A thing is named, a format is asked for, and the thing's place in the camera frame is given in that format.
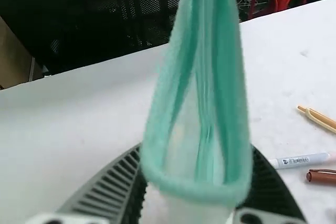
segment marker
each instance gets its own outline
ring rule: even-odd
[[[336,153],[325,152],[296,157],[275,158],[268,160],[268,162],[275,169],[295,168],[300,166],[323,164],[327,162],[336,162]]]

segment yellow pen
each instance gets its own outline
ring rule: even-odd
[[[330,119],[315,110],[305,108],[300,105],[298,106],[298,109],[304,112],[306,114],[306,117],[308,117],[313,122],[336,134],[336,122],[333,119]]]

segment brown marker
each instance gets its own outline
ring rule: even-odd
[[[306,175],[309,182],[336,186],[336,170],[311,169]]]

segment black object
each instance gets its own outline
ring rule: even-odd
[[[254,149],[251,190],[239,206],[305,220],[281,178]],[[106,217],[111,224],[137,224],[147,182],[140,170],[139,146],[102,169],[60,209],[62,213]]]
[[[179,0],[0,0],[0,16],[51,74],[167,43]]]

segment black chair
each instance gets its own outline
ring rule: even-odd
[[[0,0],[0,16],[51,74],[167,43],[179,0]]]

